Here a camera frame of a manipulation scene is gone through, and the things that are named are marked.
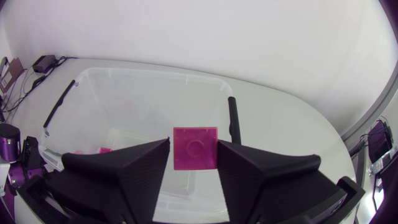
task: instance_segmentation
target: power adapter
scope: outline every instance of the power adapter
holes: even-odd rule
[[[32,65],[33,71],[36,73],[47,73],[53,68],[54,61],[55,55],[43,55]]]

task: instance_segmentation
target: clear plastic bin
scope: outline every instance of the clear plastic bin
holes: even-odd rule
[[[44,159],[62,169],[66,152],[97,153],[170,137],[155,221],[228,220],[217,170],[173,169],[173,127],[218,127],[230,141],[228,97],[231,87],[219,78],[119,68],[89,68],[76,78],[40,141]]]

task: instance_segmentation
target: pink block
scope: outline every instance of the pink block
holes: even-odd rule
[[[111,151],[112,151],[112,149],[110,149],[110,148],[101,147],[99,149],[98,153],[105,153],[105,152],[111,152]]]
[[[217,127],[174,128],[174,170],[217,169]]]

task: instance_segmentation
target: white table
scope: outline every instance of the white table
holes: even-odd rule
[[[21,139],[26,136],[39,138],[47,116],[67,85],[90,67],[161,69],[221,78],[232,87],[238,104],[243,145],[294,156],[317,154],[322,159],[320,171],[334,183],[342,176],[355,181],[353,164],[340,136],[316,109],[302,100],[278,90],[232,78],[159,65],[112,60],[68,60],[20,105],[12,125],[21,130]],[[27,82],[27,89],[37,77],[32,75]],[[13,95],[19,94],[22,79],[18,80]],[[16,223],[39,222],[20,197],[16,197],[15,209]],[[353,220],[354,212],[345,223],[351,224]]]

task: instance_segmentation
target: white wall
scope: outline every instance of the white wall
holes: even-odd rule
[[[375,0],[12,0],[1,14],[25,67],[56,54],[224,75],[303,99],[340,134],[398,59]]]
[[[10,61],[13,59],[4,27],[4,16],[0,13],[0,61],[3,57],[7,57]]]

